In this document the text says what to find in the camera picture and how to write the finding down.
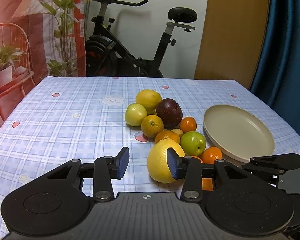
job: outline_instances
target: chair seat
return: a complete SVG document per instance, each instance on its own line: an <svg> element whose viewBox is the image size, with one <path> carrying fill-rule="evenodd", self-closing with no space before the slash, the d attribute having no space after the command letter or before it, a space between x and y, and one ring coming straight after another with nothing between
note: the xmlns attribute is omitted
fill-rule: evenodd
<svg viewBox="0 0 300 240"><path fill-rule="evenodd" d="M175 7L169 10L168 19L181 23L192 23L197 20L197 13L184 7Z"/></svg>

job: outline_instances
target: printed backdrop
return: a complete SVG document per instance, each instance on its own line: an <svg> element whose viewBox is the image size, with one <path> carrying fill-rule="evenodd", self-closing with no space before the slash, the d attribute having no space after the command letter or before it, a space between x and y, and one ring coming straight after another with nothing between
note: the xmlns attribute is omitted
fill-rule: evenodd
<svg viewBox="0 0 300 240"><path fill-rule="evenodd" d="M47 75L85 76L84 0L0 0L0 127Z"/></svg>

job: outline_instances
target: teal curtain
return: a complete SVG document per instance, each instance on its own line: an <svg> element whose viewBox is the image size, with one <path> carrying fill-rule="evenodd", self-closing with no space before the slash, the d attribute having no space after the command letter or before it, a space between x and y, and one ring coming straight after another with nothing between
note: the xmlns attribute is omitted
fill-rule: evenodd
<svg viewBox="0 0 300 240"><path fill-rule="evenodd" d="M300 135L300 0L270 0L250 91Z"/></svg>

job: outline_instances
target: pile of fruit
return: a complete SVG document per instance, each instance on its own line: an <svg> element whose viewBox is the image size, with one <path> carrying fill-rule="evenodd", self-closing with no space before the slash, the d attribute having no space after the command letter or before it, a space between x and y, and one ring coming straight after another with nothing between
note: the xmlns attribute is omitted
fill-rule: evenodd
<svg viewBox="0 0 300 240"><path fill-rule="evenodd" d="M162 99L156 91L140 91L136 103L128 106L124 118L128 125L141 126L145 136L154 138L155 145L149 152L147 167L151 178L158 182L175 181L167 164L167 149L170 147L180 157L189 155L200 159L202 163L214 163L222 158L217 147L205 149L206 140L196 131L195 119L190 116L183 118L179 104L171 98ZM213 190L212 180L202 179L202 189Z"/></svg>

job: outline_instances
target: beige plate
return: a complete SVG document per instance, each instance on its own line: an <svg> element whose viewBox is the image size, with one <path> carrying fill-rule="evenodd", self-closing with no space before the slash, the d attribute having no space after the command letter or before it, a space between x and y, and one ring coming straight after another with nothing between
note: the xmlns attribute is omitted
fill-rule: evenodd
<svg viewBox="0 0 300 240"><path fill-rule="evenodd" d="M272 155L271 132L253 114L228 105L215 105L203 115L203 125L213 144L226 155L247 163L251 157Z"/></svg>

